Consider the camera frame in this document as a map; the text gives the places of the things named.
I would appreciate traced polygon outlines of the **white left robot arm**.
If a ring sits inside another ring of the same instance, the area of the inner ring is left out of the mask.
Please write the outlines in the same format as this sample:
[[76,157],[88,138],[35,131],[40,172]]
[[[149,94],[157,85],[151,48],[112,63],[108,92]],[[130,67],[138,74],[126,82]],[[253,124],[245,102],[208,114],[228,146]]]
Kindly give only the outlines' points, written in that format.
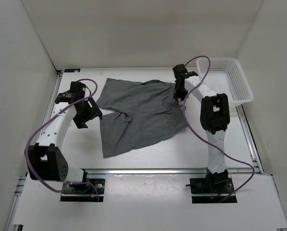
[[90,188],[84,169],[70,167],[62,154],[64,137],[71,123],[78,129],[87,128],[87,122],[102,119],[102,112],[93,99],[86,95],[88,87],[83,80],[73,81],[69,90],[59,93],[49,121],[35,131],[40,137],[35,144],[27,142],[25,158],[31,179],[71,182],[75,189],[84,193]]

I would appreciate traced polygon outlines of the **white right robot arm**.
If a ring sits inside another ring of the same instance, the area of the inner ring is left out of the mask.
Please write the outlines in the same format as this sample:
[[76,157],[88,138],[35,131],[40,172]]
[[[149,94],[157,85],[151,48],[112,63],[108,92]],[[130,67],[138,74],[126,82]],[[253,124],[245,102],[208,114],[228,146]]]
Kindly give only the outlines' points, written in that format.
[[173,67],[175,77],[174,99],[184,101],[188,93],[191,93],[201,103],[200,123],[205,130],[208,142],[208,165],[205,186],[210,192],[217,192],[223,186],[223,180],[228,178],[225,164],[224,138],[230,113],[228,96],[224,93],[216,93],[207,85],[201,83],[198,74],[189,72],[184,64]]

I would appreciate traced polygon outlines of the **grey drawstring shorts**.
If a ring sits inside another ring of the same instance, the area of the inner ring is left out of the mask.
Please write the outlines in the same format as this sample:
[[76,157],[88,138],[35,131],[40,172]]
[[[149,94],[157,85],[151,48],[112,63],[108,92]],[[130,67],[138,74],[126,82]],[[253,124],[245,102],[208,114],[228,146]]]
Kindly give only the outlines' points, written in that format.
[[100,121],[104,158],[118,156],[172,138],[187,128],[174,83],[108,78],[97,105],[110,113]]

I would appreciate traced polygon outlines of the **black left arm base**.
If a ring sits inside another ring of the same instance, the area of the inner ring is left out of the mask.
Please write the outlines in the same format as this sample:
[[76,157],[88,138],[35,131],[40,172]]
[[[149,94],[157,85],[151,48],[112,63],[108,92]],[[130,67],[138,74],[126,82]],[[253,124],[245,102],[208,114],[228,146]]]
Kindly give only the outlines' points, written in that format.
[[90,184],[73,185],[64,183],[60,196],[61,202],[93,202],[102,203],[104,200],[106,179],[87,176]]

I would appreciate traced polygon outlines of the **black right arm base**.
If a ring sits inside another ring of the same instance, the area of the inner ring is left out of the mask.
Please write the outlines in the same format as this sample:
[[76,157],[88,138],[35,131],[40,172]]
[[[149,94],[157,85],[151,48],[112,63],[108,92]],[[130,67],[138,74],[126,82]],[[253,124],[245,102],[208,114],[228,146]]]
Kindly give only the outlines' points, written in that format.
[[185,186],[190,188],[193,204],[237,203],[231,178],[213,186],[205,178],[190,178]]

